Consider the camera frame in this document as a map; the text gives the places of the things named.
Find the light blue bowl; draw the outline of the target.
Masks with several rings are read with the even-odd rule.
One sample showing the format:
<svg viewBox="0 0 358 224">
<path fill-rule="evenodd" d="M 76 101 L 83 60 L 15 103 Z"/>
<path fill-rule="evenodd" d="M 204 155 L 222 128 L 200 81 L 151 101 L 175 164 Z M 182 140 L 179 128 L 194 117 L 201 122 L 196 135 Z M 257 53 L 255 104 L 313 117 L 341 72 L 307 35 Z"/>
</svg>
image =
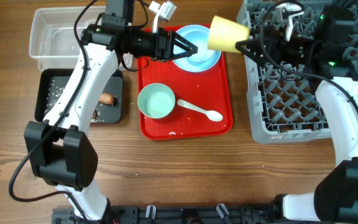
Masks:
<svg viewBox="0 0 358 224">
<path fill-rule="evenodd" d="M 210 64 L 214 57 L 214 50 L 208 49 L 207 30 L 191 30 L 185 34 L 185 38 L 198 47 L 198 53 L 186 58 L 191 65 L 200 66 L 201 64 Z"/>
</svg>

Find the light blue plate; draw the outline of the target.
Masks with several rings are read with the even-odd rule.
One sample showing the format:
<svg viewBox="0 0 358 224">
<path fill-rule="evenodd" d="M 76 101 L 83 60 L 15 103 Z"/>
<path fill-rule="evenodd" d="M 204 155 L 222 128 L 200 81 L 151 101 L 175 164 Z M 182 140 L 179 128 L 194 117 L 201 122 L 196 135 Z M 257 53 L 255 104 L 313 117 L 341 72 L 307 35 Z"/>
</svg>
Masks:
<svg viewBox="0 0 358 224">
<path fill-rule="evenodd" d="M 179 58 L 173 63 L 180 69 L 199 73 L 204 72 L 216 65 L 221 57 L 221 51 L 209 50 L 209 28 L 202 25 L 188 25 L 177 30 L 177 34 L 196 45 L 198 52 L 191 57 Z"/>
</svg>

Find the yellow plastic cup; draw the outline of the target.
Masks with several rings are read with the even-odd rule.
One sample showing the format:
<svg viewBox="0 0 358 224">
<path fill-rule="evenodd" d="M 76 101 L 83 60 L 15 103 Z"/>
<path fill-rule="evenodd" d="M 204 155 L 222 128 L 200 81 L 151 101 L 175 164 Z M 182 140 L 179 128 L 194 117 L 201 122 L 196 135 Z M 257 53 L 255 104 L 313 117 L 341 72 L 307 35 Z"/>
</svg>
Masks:
<svg viewBox="0 0 358 224">
<path fill-rule="evenodd" d="M 240 53 L 240 51 L 236 49 L 236 43 L 238 41 L 248 40 L 249 36 L 249 27 L 223 17 L 214 16 L 209 28 L 208 49 Z"/>
</svg>

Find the mint green bowl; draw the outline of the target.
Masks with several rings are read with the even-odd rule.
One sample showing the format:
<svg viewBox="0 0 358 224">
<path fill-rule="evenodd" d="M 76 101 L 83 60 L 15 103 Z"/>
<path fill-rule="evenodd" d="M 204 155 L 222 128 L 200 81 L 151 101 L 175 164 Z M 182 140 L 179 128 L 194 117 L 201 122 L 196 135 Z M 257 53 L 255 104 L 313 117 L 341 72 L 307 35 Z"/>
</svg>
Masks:
<svg viewBox="0 0 358 224">
<path fill-rule="evenodd" d="M 176 98 L 173 90 L 163 83 L 151 83 L 141 89 L 137 105 L 148 118 L 162 119 L 174 109 Z"/>
</svg>

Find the white plastic spoon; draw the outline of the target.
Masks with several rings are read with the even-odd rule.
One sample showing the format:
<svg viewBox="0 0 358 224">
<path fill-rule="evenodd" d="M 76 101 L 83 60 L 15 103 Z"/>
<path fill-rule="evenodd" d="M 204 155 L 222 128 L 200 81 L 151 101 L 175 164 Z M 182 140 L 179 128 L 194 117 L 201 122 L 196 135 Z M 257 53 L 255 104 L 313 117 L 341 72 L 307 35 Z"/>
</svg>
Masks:
<svg viewBox="0 0 358 224">
<path fill-rule="evenodd" d="M 209 120 L 214 121 L 214 122 L 220 122 L 223 120 L 223 115 L 217 111 L 214 110 L 204 110 L 192 103 L 189 103 L 185 100 L 179 99 L 177 100 L 177 105 L 181 106 L 183 108 L 192 110 L 192 111 L 196 111 L 199 113 L 204 114 Z"/>
</svg>

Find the brown food lump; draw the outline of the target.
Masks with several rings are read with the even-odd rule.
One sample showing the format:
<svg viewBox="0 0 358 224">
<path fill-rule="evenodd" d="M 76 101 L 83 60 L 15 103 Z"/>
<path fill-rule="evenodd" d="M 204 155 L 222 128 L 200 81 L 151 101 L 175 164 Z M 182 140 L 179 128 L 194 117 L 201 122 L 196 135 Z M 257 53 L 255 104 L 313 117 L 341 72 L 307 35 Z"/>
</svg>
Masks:
<svg viewBox="0 0 358 224">
<path fill-rule="evenodd" d="M 91 118 L 91 121 L 92 122 L 95 122 L 96 121 L 96 118 L 98 116 L 98 112 L 96 110 L 94 110 L 93 114 L 92 114 L 92 118 Z"/>
</svg>

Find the white rice pile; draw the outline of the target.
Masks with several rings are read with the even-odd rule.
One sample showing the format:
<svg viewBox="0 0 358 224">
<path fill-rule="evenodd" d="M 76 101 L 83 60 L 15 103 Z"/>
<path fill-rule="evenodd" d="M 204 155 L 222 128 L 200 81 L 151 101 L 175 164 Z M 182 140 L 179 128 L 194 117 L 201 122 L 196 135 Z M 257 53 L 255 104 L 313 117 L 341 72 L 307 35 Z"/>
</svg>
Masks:
<svg viewBox="0 0 358 224">
<path fill-rule="evenodd" d="M 49 87 L 47 88 L 44 116 L 55 106 L 67 82 L 68 77 L 52 77 Z"/>
</svg>

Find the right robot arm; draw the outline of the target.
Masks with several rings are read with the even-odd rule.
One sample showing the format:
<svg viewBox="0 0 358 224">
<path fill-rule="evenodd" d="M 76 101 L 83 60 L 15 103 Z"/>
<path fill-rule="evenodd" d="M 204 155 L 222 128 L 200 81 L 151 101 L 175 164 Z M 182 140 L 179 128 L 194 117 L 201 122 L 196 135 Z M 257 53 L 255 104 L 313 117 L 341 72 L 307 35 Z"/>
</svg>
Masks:
<svg viewBox="0 0 358 224">
<path fill-rule="evenodd" d="M 313 193 L 282 198 L 288 220 L 358 223 L 358 81 L 352 64 L 342 58 L 345 36 L 353 14 L 326 6 L 306 48 L 309 73 L 298 76 L 319 80 L 315 96 L 326 116 L 336 156 L 335 169 Z"/>
</svg>

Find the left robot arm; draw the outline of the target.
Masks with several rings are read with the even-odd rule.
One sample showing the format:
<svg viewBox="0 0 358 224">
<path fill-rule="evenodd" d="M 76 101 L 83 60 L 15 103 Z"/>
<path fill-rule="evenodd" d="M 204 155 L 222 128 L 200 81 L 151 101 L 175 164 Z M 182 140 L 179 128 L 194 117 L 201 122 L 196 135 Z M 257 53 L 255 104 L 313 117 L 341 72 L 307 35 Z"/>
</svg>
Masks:
<svg viewBox="0 0 358 224">
<path fill-rule="evenodd" d="M 25 161 L 56 194 L 66 195 L 75 223 L 117 223 L 110 201 L 94 180 L 98 156 L 88 139 L 91 117 L 104 87 L 123 55 L 167 62 L 191 57 L 197 46 L 172 30 L 135 26 L 133 1 L 109 1 L 96 22 L 75 39 L 80 56 L 53 108 L 41 122 L 29 122 Z"/>
</svg>

